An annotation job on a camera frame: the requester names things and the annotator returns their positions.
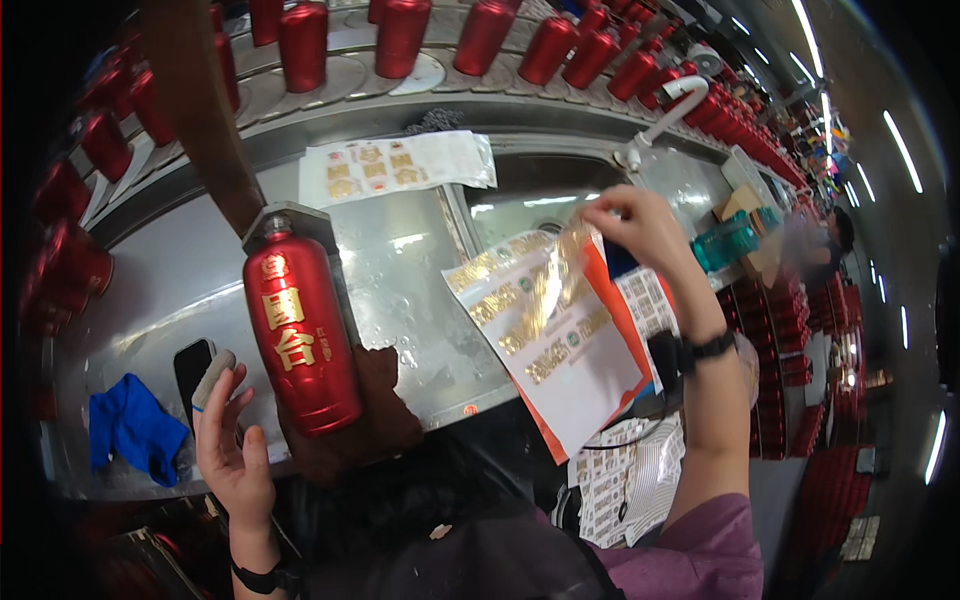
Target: stainless steel sink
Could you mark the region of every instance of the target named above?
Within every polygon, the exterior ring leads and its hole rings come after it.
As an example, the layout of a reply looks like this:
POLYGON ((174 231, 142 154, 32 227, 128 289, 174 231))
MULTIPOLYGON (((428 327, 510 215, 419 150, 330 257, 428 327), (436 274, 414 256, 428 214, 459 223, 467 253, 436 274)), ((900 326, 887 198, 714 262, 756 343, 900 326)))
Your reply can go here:
POLYGON ((528 229, 559 231, 577 206, 618 183, 622 172, 599 158, 499 155, 496 189, 464 188, 481 248, 528 229))

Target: person's left hand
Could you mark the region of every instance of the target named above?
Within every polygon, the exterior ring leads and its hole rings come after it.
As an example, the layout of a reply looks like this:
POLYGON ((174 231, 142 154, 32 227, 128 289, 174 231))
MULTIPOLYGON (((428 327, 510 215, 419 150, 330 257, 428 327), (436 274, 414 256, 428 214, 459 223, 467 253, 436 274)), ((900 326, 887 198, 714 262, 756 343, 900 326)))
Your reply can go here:
POLYGON ((227 400, 246 376, 243 363, 234 370, 224 370, 204 410, 194 409, 193 426, 197 432, 197 465, 210 490, 227 509, 230 527, 256 530, 269 526, 276 490, 263 429, 251 426, 244 436, 243 449, 237 447, 237 417, 253 399, 253 388, 229 403, 227 400))

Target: brown cloth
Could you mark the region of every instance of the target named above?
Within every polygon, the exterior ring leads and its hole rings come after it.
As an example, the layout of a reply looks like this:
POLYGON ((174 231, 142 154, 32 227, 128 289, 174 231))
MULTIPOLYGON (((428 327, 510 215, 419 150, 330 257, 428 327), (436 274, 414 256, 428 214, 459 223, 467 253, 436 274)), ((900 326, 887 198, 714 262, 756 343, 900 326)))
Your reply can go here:
POLYGON ((396 348, 353 348, 353 364, 364 412, 347 427, 317 438, 304 437, 280 404, 276 415, 294 463, 308 481, 325 488, 336 485, 349 468, 396 456, 423 442, 420 420, 394 392, 396 348))

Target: gold sticker sheet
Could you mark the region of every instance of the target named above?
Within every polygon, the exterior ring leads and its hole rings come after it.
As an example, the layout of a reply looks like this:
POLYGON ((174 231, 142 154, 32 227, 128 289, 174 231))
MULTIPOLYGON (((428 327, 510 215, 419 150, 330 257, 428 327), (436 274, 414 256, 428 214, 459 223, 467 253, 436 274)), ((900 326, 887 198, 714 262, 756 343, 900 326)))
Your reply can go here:
POLYGON ((300 203, 314 208, 444 183, 496 187, 490 140, 468 131, 354 140, 306 149, 300 203))
POLYGON ((534 405, 567 456, 618 410, 642 373, 597 298, 577 257, 545 231, 525 231, 443 276, 454 297, 534 405), (549 281, 551 255, 568 259, 567 277, 553 292, 542 326, 524 316, 549 281))

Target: smartphone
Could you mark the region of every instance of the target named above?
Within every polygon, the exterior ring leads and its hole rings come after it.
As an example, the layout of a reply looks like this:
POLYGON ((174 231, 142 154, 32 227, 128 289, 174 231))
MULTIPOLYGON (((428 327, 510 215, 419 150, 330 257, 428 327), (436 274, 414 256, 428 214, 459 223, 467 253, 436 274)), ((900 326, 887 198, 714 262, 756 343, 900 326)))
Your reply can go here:
POLYGON ((177 387, 180 389, 180 400, 183 410, 186 411, 186 420, 193 431, 193 393, 204 378, 207 367, 213 362, 216 350, 213 342, 201 338, 190 346, 174 354, 174 375, 177 377, 177 387))

